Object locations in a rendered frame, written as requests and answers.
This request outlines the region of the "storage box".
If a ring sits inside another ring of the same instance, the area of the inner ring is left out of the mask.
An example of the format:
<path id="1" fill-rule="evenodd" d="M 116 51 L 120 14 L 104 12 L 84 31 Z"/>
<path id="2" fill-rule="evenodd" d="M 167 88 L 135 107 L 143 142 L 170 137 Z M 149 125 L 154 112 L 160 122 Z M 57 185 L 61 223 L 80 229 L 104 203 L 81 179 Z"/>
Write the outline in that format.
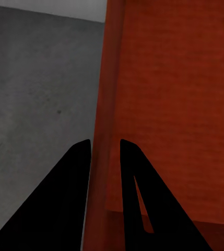
<path id="1" fill-rule="evenodd" d="M 107 1 L 82 251 L 126 251 L 121 139 L 224 251 L 224 0 Z"/>

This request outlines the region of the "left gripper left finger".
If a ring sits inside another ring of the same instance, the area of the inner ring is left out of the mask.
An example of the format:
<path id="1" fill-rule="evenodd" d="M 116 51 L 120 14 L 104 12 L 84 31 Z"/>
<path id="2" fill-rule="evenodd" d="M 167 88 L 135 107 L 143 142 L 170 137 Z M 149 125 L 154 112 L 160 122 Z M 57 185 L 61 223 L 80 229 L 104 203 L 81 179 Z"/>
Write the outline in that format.
<path id="1" fill-rule="evenodd" d="M 0 251 L 80 251 L 91 143 L 74 144 L 0 230 Z"/>

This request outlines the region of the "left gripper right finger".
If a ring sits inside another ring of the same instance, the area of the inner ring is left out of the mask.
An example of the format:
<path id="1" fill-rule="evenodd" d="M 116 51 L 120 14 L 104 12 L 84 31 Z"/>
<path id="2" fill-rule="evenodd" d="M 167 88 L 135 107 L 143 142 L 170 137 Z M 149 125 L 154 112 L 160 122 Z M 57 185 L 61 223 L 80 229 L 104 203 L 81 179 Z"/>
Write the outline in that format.
<path id="1" fill-rule="evenodd" d="M 213 251 L 136 144 L 121 139 L 120 161 L 126 251 Z M 134 178 L 154 233 L 144 229 Z"/>

